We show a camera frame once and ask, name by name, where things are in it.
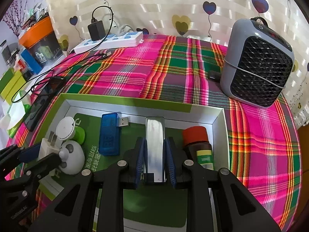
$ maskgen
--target orange container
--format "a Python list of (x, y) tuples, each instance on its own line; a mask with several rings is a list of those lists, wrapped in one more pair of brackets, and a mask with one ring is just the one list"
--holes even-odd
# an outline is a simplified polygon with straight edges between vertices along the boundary
[(43, 20), (32, 26), (19, 40), (19, 44), (29, 49), (42, 38), (48, 36), (54, 31), (50, 17), (46, 17)]
[(63, 54), (49, 16), (32, 26), (21, 37), (19, 43), (41, 67), (53, 64)]

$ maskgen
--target red cap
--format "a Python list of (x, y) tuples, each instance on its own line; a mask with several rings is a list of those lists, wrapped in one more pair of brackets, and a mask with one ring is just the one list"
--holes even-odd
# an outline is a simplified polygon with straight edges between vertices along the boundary
[(208, 142), (206, 128), (203, 126), (193, 126), (182, 131), (183, 146), (195, 142)]

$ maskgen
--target heart decoration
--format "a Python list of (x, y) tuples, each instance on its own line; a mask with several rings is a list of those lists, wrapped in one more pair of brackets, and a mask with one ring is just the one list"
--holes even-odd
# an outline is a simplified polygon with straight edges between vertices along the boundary
[(77, 24), (77, 22), (78, 22), (77, 16), (73, 16), (73, 17), (70, 18), (70, 24), (75, 26)]
[(62, 35), (60, 39), (58, 39), (58, 43), (62, 51), (67, 51), (69, 48), (69, 37), (67, 35)]
[(187, 16), (180, 17), (178, 15), (173, 15), (172, 23), (179, 35), (183, 36), (189, 30), (189, 27), (191, 25), (191, 19)]
[(69, 48), (69, 42), (67, 40), (63, 40), (61, 43), (59, 43), (59, 45), (62, 51), (67, 51)]
[(186, 22), (176, 22), (176, 30), (179, 33), (179, 35), (183, 36), (187, 33), (189, 29), (189, 26)]
[(203, 3), (203, 10), (208, 14), (213, 14), (217, 9), (217, 5), (214, 2), (204, 2)]
[(294, 65), (293, 65), (293, 68), (292, 68), (292, 71), (291, 71), (291, 72), (294, 72), (294, 71), (296, 71), (296, 70), (298, 70), (298, 61), (295, 59), (295, 60), (294, 60)]
[(149, 35), (149, 31), (146, 28), (143, 28), (143, 29), (137, 28), (136, 31), (143, 32), (143, 35)]
[(266, 0), (251, 0), (253, 6), (258, 13), (265, 13), (269, 9), (268, 2)]

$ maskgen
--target brown bottle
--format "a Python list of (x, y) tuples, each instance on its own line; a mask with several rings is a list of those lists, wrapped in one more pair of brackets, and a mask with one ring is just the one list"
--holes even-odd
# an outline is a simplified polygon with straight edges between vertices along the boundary
[(208, 142), (206, 128), (193, 126), (183, 130), (183, 149), (189, 159), (204, 168), (214, 170), (214, 159), (211, 144)]

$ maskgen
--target white power adapter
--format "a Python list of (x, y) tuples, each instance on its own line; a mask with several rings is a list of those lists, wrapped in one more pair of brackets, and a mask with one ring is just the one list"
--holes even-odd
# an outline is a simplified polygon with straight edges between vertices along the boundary
[[(38, 156), (39, 160), (51, 153), (59, 154), (60, 149), (55, 146), (56, 140), (57, 140), (57, 135), (55, 135), (54, 132), (50, 132), (48, 139), (46, 138), (42, 139), (39, 156)], [(54, 176), (55, 169), (50, 171), (49, 175)]]

